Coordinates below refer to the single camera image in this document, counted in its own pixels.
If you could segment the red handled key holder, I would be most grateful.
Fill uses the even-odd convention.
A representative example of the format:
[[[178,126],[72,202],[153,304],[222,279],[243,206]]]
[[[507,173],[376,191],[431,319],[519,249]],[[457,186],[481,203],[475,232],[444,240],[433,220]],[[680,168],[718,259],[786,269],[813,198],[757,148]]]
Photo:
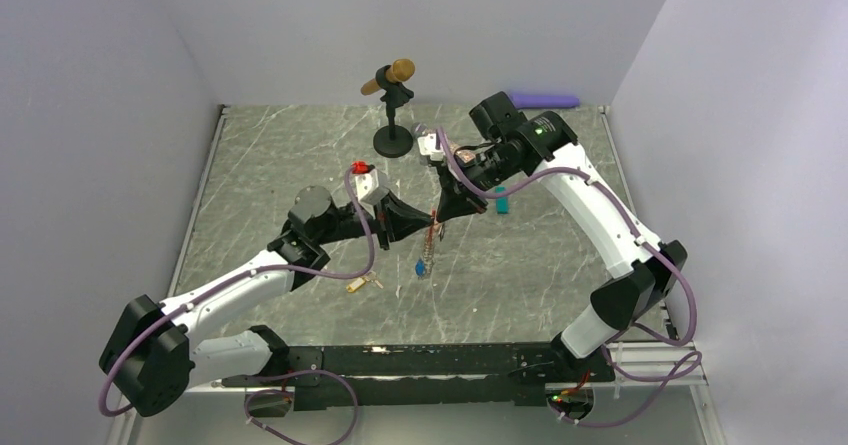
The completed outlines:
[[[441,242],[444,237],[444,224],[437,220],[437,210],[433,209],[431,211],[431,215],[432,222],[427,230],[427,234],[423,242],[422,253],[419,257],[419,261],[423,261],[426,264],[427,274],[425,277],[419,277],[420,279],[427,278],[431,275],[435,263],[436,245]]]

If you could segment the yellow key tag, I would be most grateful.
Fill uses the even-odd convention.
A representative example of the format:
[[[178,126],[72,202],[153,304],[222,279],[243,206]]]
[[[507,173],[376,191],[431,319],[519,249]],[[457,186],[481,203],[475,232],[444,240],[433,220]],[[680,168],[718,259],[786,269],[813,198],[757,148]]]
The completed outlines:
[[[369,282],[370,282],[370,278],[367,277],[367,276],[357,277],[346,285],[346,291],[348,293],[356,293],[357,291],[359,291],[363,286],[365,286]]]

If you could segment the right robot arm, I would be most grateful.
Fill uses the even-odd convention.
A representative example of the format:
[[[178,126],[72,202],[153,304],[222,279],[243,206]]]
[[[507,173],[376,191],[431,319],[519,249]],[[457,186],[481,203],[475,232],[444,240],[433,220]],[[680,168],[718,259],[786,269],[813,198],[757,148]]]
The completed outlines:
[[[564,380],[576,380],[589,369],[590,356],[636,325],[679,283],[687,251],[637,219],[556,112],[529,118],[506,93],[498,92],[469,116],[484,140],[478,146],[453,146],[443,129],[417,137],[420,155],[439,174],[437,221],[481,213],[488,200],[539,183],[580,226],[610,275],[552,341],[553,371]]]

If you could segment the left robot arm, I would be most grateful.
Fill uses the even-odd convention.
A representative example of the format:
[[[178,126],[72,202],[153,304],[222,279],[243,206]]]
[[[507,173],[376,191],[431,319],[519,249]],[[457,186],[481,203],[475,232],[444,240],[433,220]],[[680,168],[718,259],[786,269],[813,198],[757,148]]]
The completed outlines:
[[[211,334],[265,300],[329,277],[324,245],[365,238],[367,262],[377,249],[429,227],[433,219],[393,192],[376,201],[338,206],[321,186],[299,191],[281,232],[253,258],[182,295],[156,302],[141,295],[124,307],[98,364],[107,376],[98,405],[105,416],[135,410],[143,417],[170,407],[187,389],[217,378],[252,375],[264,385],[287,371],[287,344],[268,327],[223,339]]]

